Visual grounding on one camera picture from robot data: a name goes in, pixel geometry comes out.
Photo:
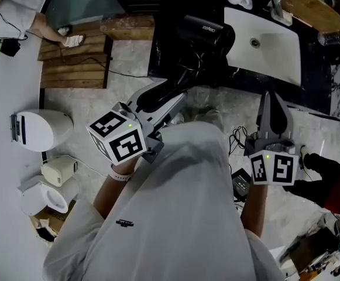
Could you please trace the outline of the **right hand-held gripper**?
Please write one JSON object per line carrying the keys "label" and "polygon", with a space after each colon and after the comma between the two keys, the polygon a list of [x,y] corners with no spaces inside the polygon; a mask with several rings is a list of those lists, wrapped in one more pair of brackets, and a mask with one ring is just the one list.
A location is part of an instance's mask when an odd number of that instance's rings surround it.
{"label": "right hand-held gripper", "polygon": [[[270,93],[266,91],[260,100],[257,115],[259,137],[268,137],[270,127]],[[298,165],[295,154],[293,117],[282,98],[272,91],[272,132],[282,139],[259,138],[255,132],[245,139],[244,155],[250,160],[252,180],[257,185],[292,185]]]}

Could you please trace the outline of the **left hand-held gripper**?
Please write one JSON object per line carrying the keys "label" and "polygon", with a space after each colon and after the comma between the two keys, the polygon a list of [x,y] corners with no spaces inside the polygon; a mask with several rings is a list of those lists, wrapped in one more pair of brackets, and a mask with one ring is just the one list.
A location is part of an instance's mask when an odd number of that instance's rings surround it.
{"label": "left hand-held gripper", "polygon": [[186,93],[163,103],[167,80],[153,82],[135,92],[126,104],[118,102],[87,126],[97,149],[114,165],[142,155],[151,163],[164,147],[155,131],[170,123],[186,104]]}

